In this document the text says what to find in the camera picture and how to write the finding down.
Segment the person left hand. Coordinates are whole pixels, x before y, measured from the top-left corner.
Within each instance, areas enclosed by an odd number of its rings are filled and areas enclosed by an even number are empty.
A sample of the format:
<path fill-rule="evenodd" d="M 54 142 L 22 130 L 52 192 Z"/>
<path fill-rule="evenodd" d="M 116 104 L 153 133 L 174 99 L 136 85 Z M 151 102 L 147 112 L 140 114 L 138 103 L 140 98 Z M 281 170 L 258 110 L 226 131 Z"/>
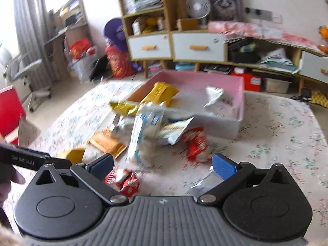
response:
<path fill-rule="evenodd" d="M 3 209 L 4 202 L 11 191 L 11 183 L 25 184 L 25 178 L 11 164 L 1 163 L 1 224 L 12 231 L 9 219 Z"/>

